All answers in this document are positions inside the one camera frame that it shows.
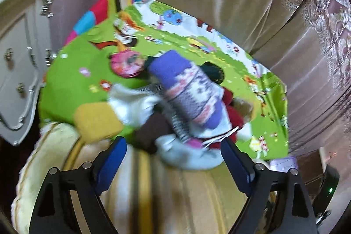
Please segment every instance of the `cartoon print fabric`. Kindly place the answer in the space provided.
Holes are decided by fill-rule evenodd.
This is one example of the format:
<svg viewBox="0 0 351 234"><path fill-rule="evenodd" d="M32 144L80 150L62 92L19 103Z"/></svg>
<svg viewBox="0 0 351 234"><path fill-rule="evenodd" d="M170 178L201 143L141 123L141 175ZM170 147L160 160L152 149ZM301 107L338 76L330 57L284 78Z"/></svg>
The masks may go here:
<svg viewBox="0 0 351 234"><path fill-rule="evenodd" d="M109 57L120 52L121 44L142 59L175 50L196 65L219 66L221 86L231 90L234 98L251 103L252 115L245 124L249 128L244 129L247 138L255 139L238 140L241 151L252 158L259 152L264 160L287 155L286 87L240 46L201 20L156 0L100 0L98 4L91 9L95 22L86 26L78 22L60 51L68 57L59 54L47 72L39 104L42 120L72 123L79 105L106 101L108 91L102 80L131 89L148 85L142 74L123 78L113 72Z"/></svg>

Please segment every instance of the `curtain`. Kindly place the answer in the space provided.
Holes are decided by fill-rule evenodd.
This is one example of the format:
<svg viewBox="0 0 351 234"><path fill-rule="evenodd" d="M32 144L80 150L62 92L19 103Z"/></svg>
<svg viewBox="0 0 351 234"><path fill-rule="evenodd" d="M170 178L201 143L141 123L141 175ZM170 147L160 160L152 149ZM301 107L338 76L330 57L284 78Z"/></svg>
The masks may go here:
<svg viewBox="0 0 351 234"><path fill-rule="evenodd" d="M96 1L54 0L55 15L50 20L54 48L62 47L73 25ZM328 162L341 175L339 193L347 193L351 180L348 0L158 1L213 26L286 83L291 153L301 155L324 146ZM334 201L341 205L334 213L343 212L341 196ZM323 227L327 231L332 226Z"/></svg>

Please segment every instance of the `brown cloth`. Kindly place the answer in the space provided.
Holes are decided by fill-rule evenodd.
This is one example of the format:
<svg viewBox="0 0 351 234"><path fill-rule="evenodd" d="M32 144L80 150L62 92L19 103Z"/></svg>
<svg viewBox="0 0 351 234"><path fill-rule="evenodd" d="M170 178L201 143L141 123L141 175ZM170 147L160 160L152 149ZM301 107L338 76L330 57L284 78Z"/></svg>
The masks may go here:
<svg viewBox="0 0 351 234"><path fill-rule="evenodd" d="M134 133L136 146L150 154L157 151L155 141L158 137L174 133L166 118L159 112L149 117L145 124Z"/></svg>

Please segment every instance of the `white furniture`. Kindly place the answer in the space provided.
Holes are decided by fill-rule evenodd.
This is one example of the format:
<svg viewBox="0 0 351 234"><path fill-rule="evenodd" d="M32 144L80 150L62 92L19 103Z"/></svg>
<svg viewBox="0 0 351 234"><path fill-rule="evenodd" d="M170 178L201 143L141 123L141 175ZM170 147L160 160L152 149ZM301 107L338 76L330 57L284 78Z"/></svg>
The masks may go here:
<svg viewBox="0 0 351 234"><path fill-rule="evenodd" d="M53 0L0 0L0 136L18 145L34 119L50 65Z"/></svg>

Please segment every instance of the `drawer knob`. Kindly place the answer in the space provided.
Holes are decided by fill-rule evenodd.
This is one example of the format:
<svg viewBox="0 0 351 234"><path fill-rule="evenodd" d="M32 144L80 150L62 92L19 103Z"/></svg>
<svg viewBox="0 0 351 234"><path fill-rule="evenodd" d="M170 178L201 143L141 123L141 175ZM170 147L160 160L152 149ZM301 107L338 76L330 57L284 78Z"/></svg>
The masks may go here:
<svg viewBox="0 0 351 234"><path fill-rule="evenodd" d="M16 87L19 94L24 94L24 83L19 83Z"/></svg>
<svg viewBox="0 0 351 234"><path fill-rule="evenodd" d="M11 61L12 56L13 56L13 49L12 48L7 48L6 52L4 54L4 59L9 62L9 61Z"/></svg>

